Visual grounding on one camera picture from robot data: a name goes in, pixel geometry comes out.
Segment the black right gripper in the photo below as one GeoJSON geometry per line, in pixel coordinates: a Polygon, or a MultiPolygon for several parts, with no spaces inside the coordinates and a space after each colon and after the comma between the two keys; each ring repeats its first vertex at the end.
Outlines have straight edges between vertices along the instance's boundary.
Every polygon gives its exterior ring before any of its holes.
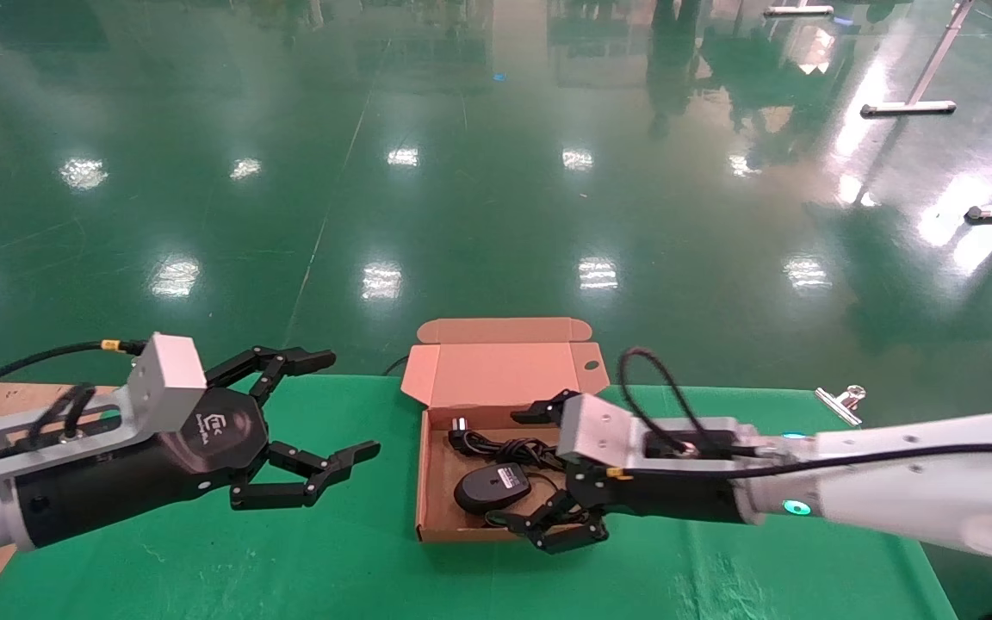
{"type": "MultiPolygon", "coordinates": [[[[511,420],[521,426],[563,427],[581,417],[583,393],[564,389],[536,400],[511,420]]],[[[667,431],[681,449],[651,431],[564,436],[567,492],[555,492],[529,514],[489,511],[486,522],[558,555],[609,539],[604,514],[724,524],[759,524],[760,514],[737,481],[719,478],[740,460],[705,447],[694,431],[667,431]]]]}

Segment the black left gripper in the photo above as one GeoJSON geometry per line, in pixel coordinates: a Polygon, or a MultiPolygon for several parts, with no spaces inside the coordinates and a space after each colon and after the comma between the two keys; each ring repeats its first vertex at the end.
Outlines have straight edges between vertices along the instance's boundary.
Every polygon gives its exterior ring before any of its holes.
{"type": "Polygon", "coordinates": [[[206,393],[180,431],[19,476],[15,489],[30,542],[58,544],[229,486],[235,511],[314,506],[328,487],[378,456],[381,444],[363,441],[316,456],[269,443],[263,407],[283,378],[318,373],[335,362],[333,350],[255,346],[206,372],[206,393]],[[247,394],[229,389],[253,374],[259,378],[247,394]],[[264,466],[302,481],[253,483],[264,466]]]}

